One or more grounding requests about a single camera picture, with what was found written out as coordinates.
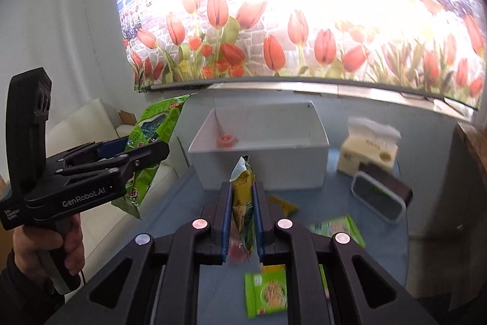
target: white plastic bin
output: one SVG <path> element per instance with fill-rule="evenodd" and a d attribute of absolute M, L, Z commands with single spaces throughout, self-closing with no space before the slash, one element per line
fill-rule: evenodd
<path fill-rule="evenodd" d="M 225 134 L 237 143 L 218 147 Z M 189 147 L 205 190 L 219 190 L 240 156 L 249 155 L 265 190 L 323 186 L 328 138 L 312 102 L 212 109 Z"/>

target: white tissue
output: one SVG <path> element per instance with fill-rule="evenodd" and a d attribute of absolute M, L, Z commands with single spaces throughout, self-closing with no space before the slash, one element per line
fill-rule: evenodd
<path fill-rule="evenodd" d="M 401 139 L 401 133 L 391 125 L 377 123 L 366 117 L 350 116 L 347 124 L 349 135 L 368 138 L 386 150 L 396 147 Z"/>

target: screw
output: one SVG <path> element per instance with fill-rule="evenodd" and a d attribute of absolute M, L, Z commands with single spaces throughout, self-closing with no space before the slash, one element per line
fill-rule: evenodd
<path fill-rule="evenodd" d="M 337 233 L 335 240 L 340 244 L 348 244 L 350 242 L 350 236 L 347 233 Z"/>
<path fill-rule="evenodd" d="M 136 238 L 135 238 L 135 242 L 138 244 L 138 245 L 145 245 L 147 244 L 148 242 L 150 241 L 150 235 L 148 234 L 139 234 Z"/>
<path fill-rule="evenodd" d="M 293 221 L 290 219 L 279 219 L 277 221 L 277 226 L 279 226 L 281 229 L 289 229 L 293 225 Z"/>
<path fill-rule="evenodd" d="M 195 229 L 204 229 L 206 226 L 208 226 L 208 222 L 205 219 L 197 219 L 193 222 Z"/>

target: tulip wall mural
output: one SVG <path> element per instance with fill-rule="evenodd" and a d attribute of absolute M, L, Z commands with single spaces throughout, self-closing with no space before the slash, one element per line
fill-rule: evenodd
<path fill-rule="evenodd" d="M 135 90 L 240 80 L 348 83 L 478 107 L 482 0 L 118 0 Z"/>

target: yellow packet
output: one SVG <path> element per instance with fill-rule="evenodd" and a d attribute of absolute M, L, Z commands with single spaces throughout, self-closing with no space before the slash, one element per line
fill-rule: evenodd
<path fill-rule="evenodd" d="M 262 265 L 262 271 L 281 271 L 286 270 L 285 264 L 272 264 L 270 266 Z"/>
<path fill-rule="evenodd" d="M 269 196 L 269 201 L 272 203 L 277 203 L 281 206 L 282 212 L 286 218 L 294 214 L 297 210 L 299 210 L 298 206 L 287 202 L 286 200 L 282 200 L 282 198 L 277 196 Z"/>
<path fill-rule="evenodd" d="M 233 190 L 232 213 L 240 234 L 240 241 L 247 252 L 247 256 L 250 257 L 255 241 L 254 202 L 252 201 L 254 173 L 248 164 L 248 156 L 240 158 L 234 172 L 238 172 L 239 169 L 242 169 L 242 172 L 236 179 L 231 180 Z"/>

